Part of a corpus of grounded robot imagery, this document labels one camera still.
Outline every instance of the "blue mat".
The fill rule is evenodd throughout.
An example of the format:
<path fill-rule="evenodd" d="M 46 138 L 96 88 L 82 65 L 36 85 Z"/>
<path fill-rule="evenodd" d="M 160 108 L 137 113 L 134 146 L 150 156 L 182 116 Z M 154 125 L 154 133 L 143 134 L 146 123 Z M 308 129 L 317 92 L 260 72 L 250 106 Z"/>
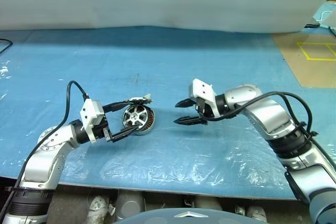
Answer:
<path fill-rule="evenodd" d="M 64 184 L 294 198 L 284 169 L 244 116 L 208 126 L 173 123 L 196 114 L 174 108 L 194 78 L 217 93 L 252 83 L 263 92 L 298 94 L 311 106 L 317 140 L 336 158 L 336 91 L 301 87 L 270 35 L 131 27 L 3 31 L 0 37 L 14 42 L 0 56 L 1 176 L 16 177 L 40 133 L 62 119 L 72 79 L 103 105 L 151 93 L 156 125 L 144 136 L 72 151 Z M 71 95 L 69 121 L 80 118 L 82 106 L 76 89 Z M 298 103 L 293 108 L 306 120 Z M 122 113 L 108 114 L 113 132 L 122 128 Z"/>

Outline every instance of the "white sneaker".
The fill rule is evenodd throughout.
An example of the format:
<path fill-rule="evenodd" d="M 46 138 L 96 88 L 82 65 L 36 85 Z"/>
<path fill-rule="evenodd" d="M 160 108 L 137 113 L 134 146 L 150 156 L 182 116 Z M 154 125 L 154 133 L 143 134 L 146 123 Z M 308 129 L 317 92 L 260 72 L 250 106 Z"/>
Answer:
<path fill-rule="evenodd" d="M 102 196 L 96 196 L 90 204 L 84 224 L 103 224 L 108 211 L 108 203 Z"/>
<path fill-rule="evenodd" d="M 250 206 L 247 209 L 247 217 L 267 222 L 266 213 L 262 207 Z"/>

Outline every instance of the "cardboard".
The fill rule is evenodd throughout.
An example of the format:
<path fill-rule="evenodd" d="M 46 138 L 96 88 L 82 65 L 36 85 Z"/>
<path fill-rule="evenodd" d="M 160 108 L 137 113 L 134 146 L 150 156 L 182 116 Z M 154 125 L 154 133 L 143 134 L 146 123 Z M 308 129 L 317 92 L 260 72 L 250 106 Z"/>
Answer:
<path fill-rule="evenodd" d="M 273 34 L 303 87 L 336 88 L 336 39 L 321 34 Z"/>

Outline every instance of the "floor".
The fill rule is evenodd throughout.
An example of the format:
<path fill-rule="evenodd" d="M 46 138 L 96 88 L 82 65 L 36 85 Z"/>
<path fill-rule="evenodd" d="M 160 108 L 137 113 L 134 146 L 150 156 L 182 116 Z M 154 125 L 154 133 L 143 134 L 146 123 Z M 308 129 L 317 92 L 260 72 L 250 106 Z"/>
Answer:
<path fill-rule="evenodd" d="M 54 223 L 83 223 L 89 201 L 95 195 L 108 195 L 116 199 L 117 191 L 108 189 L 86 188 L 76 186 L 59 186 L 54 194 L 49 208 L 48 224 Z M 183 196 L 177 194 L 144 193 L 146 209 L 181 207 Z M 268 222 L 311 224 L 308 207 L 294 200 L 251 200 L 238 198 L 221 198 L 220 202 L 225 211 L 234 212 L 235 206 L 248 207 L 251 205 L 264 208 Z M 107 218 L 105 223 L 112 223 Z"/>

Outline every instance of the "wire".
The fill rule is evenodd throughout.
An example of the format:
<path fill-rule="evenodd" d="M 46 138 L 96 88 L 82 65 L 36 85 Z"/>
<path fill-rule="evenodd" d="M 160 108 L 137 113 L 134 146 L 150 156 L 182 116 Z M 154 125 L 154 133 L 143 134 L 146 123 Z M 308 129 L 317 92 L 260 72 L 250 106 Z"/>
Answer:
<path fill-rule="evenodd" d="M 61 128 L 63 126 L 63 124 L 66 122 L 66 120 L 68 119 L 69 116 L 69 111 L 70 111 L 70 90 L 71 90 L 71 85 L 75 84 L 77 86 L 77 88 L 80 90 L 80 92 L 83 94 L 83 99 L 85 100 L 86 98 L 89 98 L 89 96 L 85 93 L 84 89 L 76 82 L 76 81 L 70 81 L 68 83 L 67 86 L 67 95 L 66 95 L 66 108 L 65 108 L 65 115 L 63 120 L 59 123 L 59 125 L 56 126 L 56 128 L 54 128 L 52 131 L 50 131 L 47 135 L 45 135 L 42 140 L 40 142 L 37 143 L 37 145 L 34 147 L 34 149 L 29 153 L 28 157 L 26 158 L 26 161 L 24 162 L 22 169 L 17 177 L 15 186 L 13 189 L 17 189 L 21 180 L 22 180 L 22 176 L 23 173 L 25 171 L 25 168 L 27 166 L 27 163 L 29 161 L 29 159 L 32 157 L 32 155 L 37 151 L 37 149 L 43 144 L 43 142 L 48 139 L 51 135 L 53 135 L 57 130 L 59 130 L 59 128 Z M 5 214 L 7 213 L 7 210 L 9 208 L 9 204 L 12 201 L 12 198 L 14 196 L 14 191 L 12 191 L 8 197 L 8 199 L 6 200 L 6 203 L 4 205 L 4 207 L 2 208 L 1 212 L 0 212 L 0 223 L 2 223 L 3 218 L 5 217 Z"/>
<path fill-rule="evenodd" d="M 331 32 L 331 34 L 332 34 L 333 36 L 335 36 L 335 38 L 336 38 L 336 33 L 333 31 L 333 28 L 331 28 L 331 27 L 329 26 L 328 29 L 329 29 L 329 31 Z"/>
<path fill-rule="evenodd" d="M 10 48 L 13 45 L 13 42 L 10 41 L 9 39 L 0 39 L 0 40 L 8 42 L 8 45 L 0 51 L 0 54 L 2 54 L 4 51 L 6 51 L 8 48 Z"/>
<path fill-rule="evenodd" d="M 335 162 L 333 161 L 333 159 L 329 156 L 329 154 L 322 148 L 322 146 L 313 138 L 313 136 L 317 135 L 316 132 L 311 132 L 311 126 L 312 126 L 312 113 L 311 113 L 311 110 L 308 106 L 308 104 L 301 98 L 299 97 L 298 95 L 296 94 L 293 94 L 293 93 L 289 93 L 289 92 L 278 92 L 278 91 L 273 91 L 273 92 L 268 92 L 268 93 L 265 93 L 265 94 L 262 94 L 252 100 L 250 100 L 249 102 L 245 103 L 244 105 L 222 115 L 221 117 L 219 118 L 208 118 L 206 116 L 204 116 L 203 113 L 200 113 L 200 117 L 205 119 L 205 120 L 208 120 L 208 121 L 220 121 L 222 119 L 226 119 L 226 118 L 231 118 L 232 116 L 234 115 L 237 115 L 239 114 L 244 108 L 250 106 L 251 104 L 261 100 L 261 99 L 264 99 L 266 97 L 269 97 L 271 95 L 278 95 L 280 96 L 285 104 L 286 104 L 286 107 L 288 109 L 288 112 L 290 114 L 290 116 L 293 118 L 293 121 L 295 122 L 296 125 L 301 125 L 301 129 L 303 131 L 303 133 L 305 134 L 305 136 L 307 137 L 308 140 L 310 140 L 318 149 L 319 151 L 325 156 L 325 158 L 328 160 L 328 162 L 330 163 L 330 165 L 336 170 L 336 164 Z M 289 97 L 293 97 L 295 98 L 296 100 L 298 100 L 302 105 L 303 107 L 305 108 L 306 112 L 307 112 L 307 116 L 308 116 L 308 124 L 307 124 L 307 128 L 304 129 L 303 128 L 303 125 L 302 123 L 299 123 L 298 119 L 296 118 L 295 114 L 294 114 L 294 111 L 288 101 L 288 99 L 286 98 L 286 96 L 289 96 Z"/>
<path fill-rule="evenodd" d="M 325 10 L 324 12 L 321 13 L 321 18 L 319 20 L 317 20 L 318 22 L 322 21 L 323 20 L 323 14 L 325 13 L 330 13 L 331 11 L 330 10 Z"/>

